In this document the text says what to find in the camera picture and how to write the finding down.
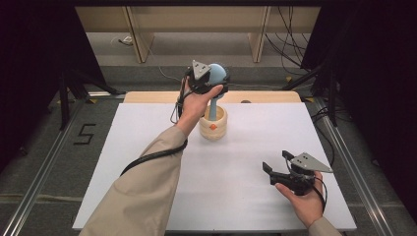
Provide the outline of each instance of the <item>aluminum rail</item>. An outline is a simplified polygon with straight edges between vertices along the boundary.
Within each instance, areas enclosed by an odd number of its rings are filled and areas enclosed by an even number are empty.
[[[321,98],[317,99],[316,105],[319,108],[319,110],[326,107],[325,103]],[[393,235],[392,230],[389,227],[389,224],[387,223],[387,218],[382,208],[378,204],[371,189],[366,183],[365,178],[359,170],[358,165],[356,164],[352,154],[350,153],[346,143],[343,140],[343,137],[340,135],[337,127],[333,127],[333,125],[327,117],[325,117],[324,120],[326,127],[328,128],[328,132],[330,133],[330,137],[340,154],[344,166],[346,167],[347,172],[350,175],[350,179],[355,185],[359,197],[361,198],[364,207],[366,208],[369,216],[371,217],[371,220],[374,223],[374,226],[378,234],[384,236]]]
[[[65,144],[67,140],[68,134],[71,131],[77,114],[83,107],[84,103],[84,100],[76,101],[73,113],[67,126],[64,130],[59,131],[59,134],[55,139],[52,148],[49,150],[48,155],[43,160],[43,163],[37,171],[37,174],[34,177],[33,181],[31,182],[29,189],[25,193],[16,211],[11,216],[9,223],[7,224],[7,227],[2,234],[3,236],[19,235],[22,227],[25,224],[26,219],[30,214],[30,210],[34,205],[34,202],[36,201],[36,198],[40,190],[42,189],[47,177],[49,176],[49,173],[55,163],[56,158],[59,156],[59,153],[61,152],[62,146]]]

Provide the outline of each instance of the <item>gray floor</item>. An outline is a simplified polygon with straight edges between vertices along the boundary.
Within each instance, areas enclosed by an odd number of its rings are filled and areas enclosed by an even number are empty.
[[[152,44],[153,55],[144,64],[137,63],[131,46],[117,42],[125,36],[126,33],[89,34],[104,77],[111,86],[120,90],[177,90],[179,83],[166,76],[181,78],[193,59],[206,63],[218,62],[227,66],[232,82],[239,85],[231,89],[277,89],[286,85],[287,76],[297,78],[283,70],[280,56],[267,42],[262,62],[253,63],[246,35],[241,33],[159,33]],[[300,44],[305,43],[300,35],[297,40]],[[293,48],[287,49],[287,53],[296,58]],[[284,61],[283,64],[291,72],[303,73],[288,61]],[[298,89],[300,95],[309,96],[310,83],[307,82]],[[0,228],[7,225],[58,135],[60,108],[57,101],[56,98],[50,103],[51,113],[44,115],[26,142],[29,154],[14,158],[0,174]],[[117,106],[122,101],[116,98],[101,98],[82,105],[20,235],[78,235],[78,232],[72,229],[72,223],[95,169]],[[316,103],[305,104],[310,114],[318,111]],[[343,106],[341,101],[338,105],[340,109]],[[337,116],[338,129],[384,211],[393,235],[417,235],[415,222],[392,190],[384,173],[371,162],[372,154],[354,121],[350,120],[346,112],[339,112]],[[91,133],[93,137],[89,145],[76,146],[75,143],[87,140],[86,137],[79,137],[84,124],[95,124],[85,128],[85,133]],[[323,121],[320,121],[318,126],[329,137]],[[322,135],[318,135],[328,158],[331,158],[330,145]],[[346,235],[378,235],[338,152],[335,153],[333,169],[358,226],[356,231],[346,232]],[[296,236],[307,233],[302,231],[282,235]]]

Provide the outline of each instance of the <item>hand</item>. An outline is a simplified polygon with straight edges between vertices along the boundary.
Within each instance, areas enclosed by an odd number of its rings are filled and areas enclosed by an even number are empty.
[[[315,171],[316,178],[323,180],[323,175],[319,171]],[[315,181],[314,186],[323,193],[323,184],[319,180]],[[297,217],[304,223],[304,225],[309,228],[314,221],[323,217],[323,206],[322,201],[318,194],[315,191],[310,191],[305,196],[296,196],[290,189],[282,184],[275,184],[276,189],[287,198],[292,206],[294,211],[297,214]]]
[[[185,91],[190,89],[188,86],[188,79],[189,77],[185,80]],[[220,85],[212,88],[205,94],[196,94],[193,92],[185,98],[182,115],[176,124],[176,126],[183,131],[185,136],[188,137],[190,135],[200,118],[205,114],[209,101],[217,96],[222,89],[223,86]]]

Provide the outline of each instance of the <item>beige sleeve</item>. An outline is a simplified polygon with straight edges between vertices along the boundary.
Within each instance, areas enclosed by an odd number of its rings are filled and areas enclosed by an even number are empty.
[[[324,217],[314,221],[309,227],[310,236],[340,236],[341,234]]]
[[[185,140],[180,129],[171,127],[143,155],[178,148]],[[177,189],[181,156],[182,151],[128,170],[112,184],[80,235],[164,235]]]

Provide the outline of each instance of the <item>white tabletop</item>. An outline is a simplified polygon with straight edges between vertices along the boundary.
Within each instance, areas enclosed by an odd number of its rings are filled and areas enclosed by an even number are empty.
[[[167,231],[285,232],[304,229],[291,204],[263,171],[288,173],[282,151],[328,160],[304,103],[223,103],[226,135],[213,142],[198,127],[184,150]],[[120,104],[74,228],[84,227],[112,182],[160,132],[171,126],[173,104]],[[325,216],[339,230],[356,225],[333,174]]]

